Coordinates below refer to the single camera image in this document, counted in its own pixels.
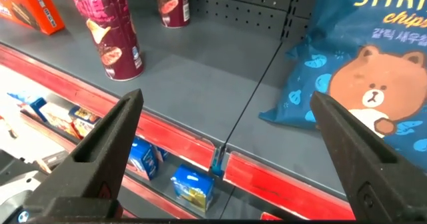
orange snack box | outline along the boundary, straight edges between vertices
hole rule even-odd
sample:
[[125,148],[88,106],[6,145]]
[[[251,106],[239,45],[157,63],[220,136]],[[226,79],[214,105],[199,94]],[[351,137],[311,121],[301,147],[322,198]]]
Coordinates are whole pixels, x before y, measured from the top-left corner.
[[0,0],[0,17],[48,35],[64,28],[52,0]]

red packaging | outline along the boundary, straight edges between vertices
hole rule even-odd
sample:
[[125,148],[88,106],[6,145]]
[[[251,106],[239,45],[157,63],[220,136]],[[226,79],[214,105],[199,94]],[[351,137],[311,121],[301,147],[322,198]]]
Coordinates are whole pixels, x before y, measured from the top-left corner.
[[143,71],[127,0],[74,0],[92,34],[107,76],[127,81]]
[[48,35],[64,28],[52,0],[0,0],[0,17]]
[[279,217],[273,216],[270,213],[263,212],[261,214],[261,220],[265,220],[265,221],[276,221],[276,220],[281,220],[281,219]]
[[189,23],[188,0],[157,0],[161,23],[165,27],[185,27]]

gray metal shelf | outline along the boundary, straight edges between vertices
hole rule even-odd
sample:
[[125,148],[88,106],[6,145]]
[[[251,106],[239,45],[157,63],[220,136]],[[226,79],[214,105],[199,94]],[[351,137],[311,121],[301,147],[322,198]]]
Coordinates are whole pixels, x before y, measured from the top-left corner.
[[230,198],[234,187],[228,183],[223,182],[222,180],[216,179],[213,188],[213,200],[211,202],[211,205],[209,206],[206,212],[202,212],[199,209],[190,205],[187,201],[177,198],[177,195],[173,188],[173,183],[170,179],[182,163],[185,163],[189,167],[196,169],[194,166],[186,163],[182,159],[170,155],[164,163],[160,163],[157,175],[151,181],[148,181],[147,179],[144,179],[139,175],[132,173],[131,171],[127,171],[127,174],[137,179],[140,183],[143,183],[144,185],[150,187],[158,194],[163,195],[171,202],[180,205],[187,211],[190,211],[199,218],[219,219],[224,209],[226,208],[228,199]]
[[122,187],[117,198],[120,204],[131,214],[140,218],[174,219],[175,217]]
[[73,1],[53,1],[67,30],[46,36],[2,19],[0,43],[115,96],[141,88],[146,110],[216,145],[226,141],[280,45],[206,19],[166,29],[157,13],[138,10],[132,14],[145,51],[145,72],[119,83],[105,76]]
[[345,198],[340,180],[319,131],[275,125],[258,118],[280,98],[286,77],[294,64],[285,52],[293,45],[285,42],[272,61],[227,147],[299,180]]
[[256,220],[261,218],[263,212],[271,213],[285,221],[301,221],[295,215],[238,188],[234,189],[221,219]]

chip canister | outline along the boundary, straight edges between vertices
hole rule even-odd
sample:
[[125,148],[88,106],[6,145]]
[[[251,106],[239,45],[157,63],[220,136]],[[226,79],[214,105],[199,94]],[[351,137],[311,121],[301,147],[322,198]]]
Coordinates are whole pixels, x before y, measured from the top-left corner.
[[188,0],[157,0],[161,23],[165,27],[185,27],[189,23]]
[[107,76],[127,81],[140,75],[143,59],[127,0],[74,0],[86,19]]

bear cartoon character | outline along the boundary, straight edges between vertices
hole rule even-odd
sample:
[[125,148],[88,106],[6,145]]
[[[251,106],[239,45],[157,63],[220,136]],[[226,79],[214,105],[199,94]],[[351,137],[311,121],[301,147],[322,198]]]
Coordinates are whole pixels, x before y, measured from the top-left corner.
[[419,51],[397,56],[365,46],[333,74],[328,93],[383,138],[422,108],[427,96],[425,61]]

